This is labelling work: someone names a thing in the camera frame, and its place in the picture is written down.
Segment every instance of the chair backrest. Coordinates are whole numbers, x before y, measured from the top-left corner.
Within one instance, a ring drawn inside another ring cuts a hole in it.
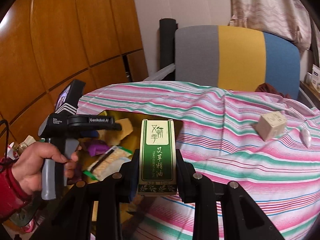
[[[266,82],[297,99],[299,51],[280,37],[241,27],[191,26],[176,31],[175,50],[177,81],[240,91]]]

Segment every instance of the box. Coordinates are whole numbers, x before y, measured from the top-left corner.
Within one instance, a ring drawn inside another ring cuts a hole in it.
[[[311,79],[312,87],[320,93],[320,68],[316,65],[312,66],[312,79]]]
[[[260,116],[256,131],[264,141],[268,141],[282,134],[286,124],[286,118],[279,111],[270,112]]]
[[[142,121],[138,194],[175,195],[176,149],[173,120]]]

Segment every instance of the paper box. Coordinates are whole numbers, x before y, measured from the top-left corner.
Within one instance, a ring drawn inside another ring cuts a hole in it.
[[[312,79],[311,79],[312,87],[320,93],[320,69],[316,66],[312,66]]]
[[[173,120],[142,121],[140,139],[140,195],[175,195],[176,150]]]

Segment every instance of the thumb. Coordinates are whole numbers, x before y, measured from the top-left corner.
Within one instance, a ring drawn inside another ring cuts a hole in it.
[[[65,163],[67,161],[67,158],[63,156],[57,147],[55,147],[51,143],[37,143],[35,142],[32,145],[36,147],[36,153],[38,157],[43,159],[53,159],[56,162],[59,163]]]

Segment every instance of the yellow cushion section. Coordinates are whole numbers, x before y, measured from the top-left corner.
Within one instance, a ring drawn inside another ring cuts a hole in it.
[[[219,26],[218,87],[255,91],[265,82],[266,46],[263,32],[233,26]]]

